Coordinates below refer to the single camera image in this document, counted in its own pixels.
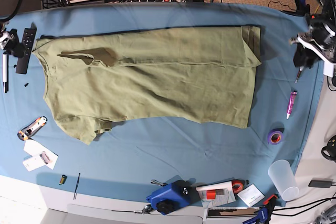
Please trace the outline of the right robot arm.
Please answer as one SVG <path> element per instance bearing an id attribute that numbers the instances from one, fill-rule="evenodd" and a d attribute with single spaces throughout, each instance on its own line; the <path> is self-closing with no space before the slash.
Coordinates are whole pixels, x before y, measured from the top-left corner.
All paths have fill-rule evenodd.
<path id="1" fill-rule="evenodd" d="M 1 50 L 17 58 L 23 58 L 25 56 L 25 46 L 19 42 L 16 30 L 12 29 L 8 31 L 6 30 L 6 25 L 17 15 L 22 2 L 23 0 L 18 0 L 13 12 L 5 18 L 1 18 Z"/>

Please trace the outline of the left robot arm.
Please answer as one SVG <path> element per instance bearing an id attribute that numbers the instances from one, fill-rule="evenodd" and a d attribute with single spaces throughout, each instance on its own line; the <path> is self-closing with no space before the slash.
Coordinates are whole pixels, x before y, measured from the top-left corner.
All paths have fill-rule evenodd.
<path id="1" fill-rule="evenodd" d="M 295 0 L 297 16 L 305 18 L 308 31 L 298 33 L 290 39 L 291 44 L 297 45 L 293 58 L 294 65 L 302 71 L 323 61 L 323 74 L 335 77 L 335 0 L 318 0 L 322 12 L 311 13 L 306 0 Z"/>

